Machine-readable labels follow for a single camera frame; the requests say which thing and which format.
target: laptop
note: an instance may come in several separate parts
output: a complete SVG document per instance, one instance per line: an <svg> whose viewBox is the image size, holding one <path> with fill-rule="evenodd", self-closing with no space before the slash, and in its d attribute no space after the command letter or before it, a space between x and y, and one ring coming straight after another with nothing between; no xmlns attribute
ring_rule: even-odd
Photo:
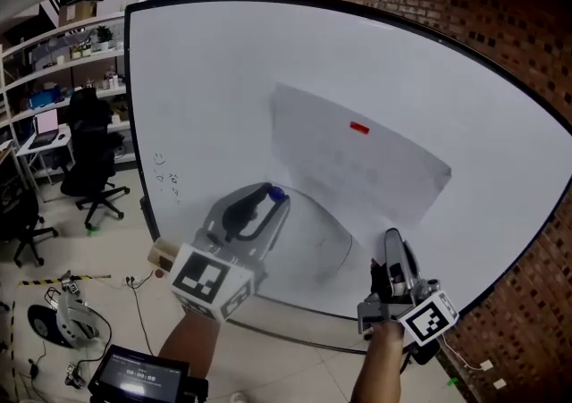
<svg viewBox="0 0 572 403"><path fill-rule="evenodd" d="M52 109L51 111L36 115L34 117L34 126L36 137L29 145L29 148L35 149L52 144L52 141L57 137L59 132L57 126L57 110Z"/></svg>

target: brick wall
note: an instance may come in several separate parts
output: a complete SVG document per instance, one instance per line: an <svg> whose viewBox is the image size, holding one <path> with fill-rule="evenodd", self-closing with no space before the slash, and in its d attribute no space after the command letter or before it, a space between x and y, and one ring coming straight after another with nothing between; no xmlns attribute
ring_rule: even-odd
<svg viewBox="0 0 572 403"><path fill-rule="evenodd" d="M445 33L492 58L572 122L570 0L347 0ZM494 292L447 335L482 401L572 401L572 189ZM495 390L503 378L507 386Z"/></svg>

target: floor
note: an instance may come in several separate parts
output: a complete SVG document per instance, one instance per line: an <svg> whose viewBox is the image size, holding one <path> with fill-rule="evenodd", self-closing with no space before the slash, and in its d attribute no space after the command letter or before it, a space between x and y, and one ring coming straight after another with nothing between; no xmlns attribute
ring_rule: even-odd
<svg viewBox="0 0 572 403"><path fill-rule="evenodd" d="M43 344L29 327L26 316L29 305L44 304L48 286L19 286L19 281L57 278L71 270L77 275L111 274L110 279L79 282L82 297L103 315L113 327L113 343L125 348L147 352L147 347L130 289L122 286L125 275L144 278L151 272L147 253L152 241L143 215L139 210L142 189L136 170L118 172L113 182L128 186L131 193L119 197L114 204L125 213L122 221L115 220L104 210L97 211L93 225L99 231L87 234L83 227L86 211L78 211L69 198L63 197L59 186L45 186L47 202L41 205L46 226L54 226L60 237L47 238L38 244L45 258L43 267L36 267L31 253L22 255L24 263L18 269L12 262L14 244L3 245L0 253L0 299L14 309L14 361L16 372L29 372L28 359L36 360L43 353ZM138 290L141 314L147 328L151 349L156 353L183 313L168 284L152 277ZM0 314L0 338L9 340L10 313ZM247 319L256 326L292 336L330 343L336 346L366 349L353 323L313 315L298 309L254 299L242 306L237 319ZM103 340L107 329L101 326ZM94 358L103 350L104 343L86 350L69 350L46 344L36 388L52 402L88 401L86 390L75 390L63 383L65 367L81 358ZM211 373L209 401L221 403L235 391L245 391L254 403L343 403L349 401L363 356L301 346L225 324L219 337ZM94 373L97 363L91 364ZM0 377L4 387L13 394L10 353L0 356ZM449 377L436 360L428 365L411 365L401 377L403 402L452 403L464 401ZM26 390L17 377L21 399Z"/></svg>

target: person's arm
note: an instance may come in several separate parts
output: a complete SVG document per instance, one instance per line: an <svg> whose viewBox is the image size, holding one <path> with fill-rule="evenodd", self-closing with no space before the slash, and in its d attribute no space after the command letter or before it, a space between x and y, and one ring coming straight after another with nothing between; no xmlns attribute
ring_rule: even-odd
<svg viewBox="0 0 572 403"><path fill-rule="evenodd" d="M350 403L399 403L402 352L403 327L395 322L375 325Z"/></svg>
<svg viewBox="0 0 572 403"><path fill-rule="evenodd" d="M205 379L213 361L220 328L216 321L188 310L164 342L159 356L187 362L190 376Z"/></svg>

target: office chair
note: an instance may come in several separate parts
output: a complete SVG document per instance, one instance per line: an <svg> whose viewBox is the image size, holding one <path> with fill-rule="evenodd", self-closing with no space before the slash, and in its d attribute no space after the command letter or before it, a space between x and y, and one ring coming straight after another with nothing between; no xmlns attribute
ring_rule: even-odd
<svg viewBox="0 0 572 403"><path fill-rule="evenodd" d="M23 190L11 203L2 209L0 214L0 239L20 240L20 245L14 255L14 262L21 267L18 259L22 250L28 244L34 253L34 257L40 266L44 264L44 259L38 256L34 238L37 236L52 233L54 238L58 232L52 227L40 228L36 230L38 222L44 223L44 219L38 215L38 199L32 190Z"/></svg>
<svg viewBox="0 0 572 403"><path fill-rule="evenodd" d="M111 121L109 104L97 98L94 88L83 88L72 95L67 116L75 164L68 171L65 163L59 163L65 174L62 193L84 197L76 202L78 209L91 203L84 222L88 230L92 228L91 216L99 205L107 206L121 220L124 213L107 199L119 192L127 195L130 190L127 187L105 190L105 185L115 187L108 179L115 175L113 146L117 145L115 135L107 134Z"/></svg>

